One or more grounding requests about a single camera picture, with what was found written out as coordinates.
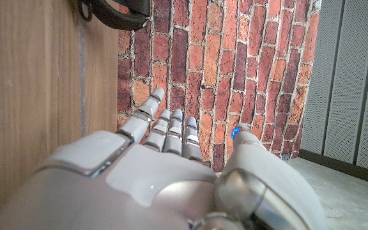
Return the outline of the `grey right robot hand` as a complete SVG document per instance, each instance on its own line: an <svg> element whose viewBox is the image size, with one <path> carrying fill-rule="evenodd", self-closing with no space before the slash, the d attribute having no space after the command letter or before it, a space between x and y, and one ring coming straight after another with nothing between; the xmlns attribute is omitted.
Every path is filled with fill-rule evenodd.
<svg viewBox="0 0 368 230"><path fill-rule="evenodd" d="M195 118L158 111L157 88L117 132L56 150L0 210L0 229L326 229L304 177L245 124L220 173Z"/></svg>

